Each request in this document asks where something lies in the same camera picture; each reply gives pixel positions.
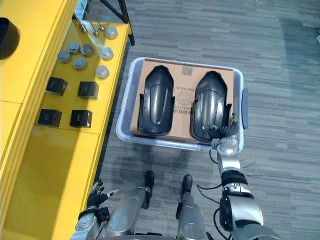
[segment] bin handle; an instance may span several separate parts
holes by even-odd
[[[247,129],[249,127],[248,89],[247,88],[244,88],[242,91],[241,115],[242,115],[243,129]]]

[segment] black fender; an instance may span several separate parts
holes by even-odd
[[[140,94],[138,130],[149,136],[167,135],[172,126],[175,105],[174,79],[167,67],[159,65],[145,79]]]

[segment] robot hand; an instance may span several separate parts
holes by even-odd
[[[114,195],[119,191],[118,188],[115,188],[107,193],[102,193],[105,187],[103,186],[103,182],[101,179],[97,181],[89,194],[89,197],[86,201],[86,209],[96,208],[98,209],[100,204],[106,201],[110,196]]]

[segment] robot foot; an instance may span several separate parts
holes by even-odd
[[[184,193],[190,193],[192,188],[193,179],[192,176],[187,174],[184,176],[182,184],[181,184],[181,199]],[[182,210],[182,201],[179,202],[178,207],[176,208],[175,218],[179,220],[180,218],[180,212]]]
[[[182,196],[184,195],[184,193],[191,192],[192,182],[193,182],[193,180],[192,180],[191,175],[187,174],[184,176],[183,182],[182,182],[181,199],[182,199]]]
[[[142,204],[143,209],[148,209],[150,204],[150,199],[152,197],[152,188],[155,184],[155,174],[153,171],[146,171],[144,174],[144,185],[150,188],[150,192],[145,192],[144,202]]]

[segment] black box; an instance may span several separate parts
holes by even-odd
[[[68,83],[62,78],[51,76],[46,85],[45,92],[62,96]]]
[[[81,81],[78,96],[82,99],[98,99],[99,85],[95,81]]]
[[[90,128],[92,112],[89,110],[72,110],[70,126],[74,128]]]
[[[59,127],[62,112],[55,109],[41,109],[38,125]]]

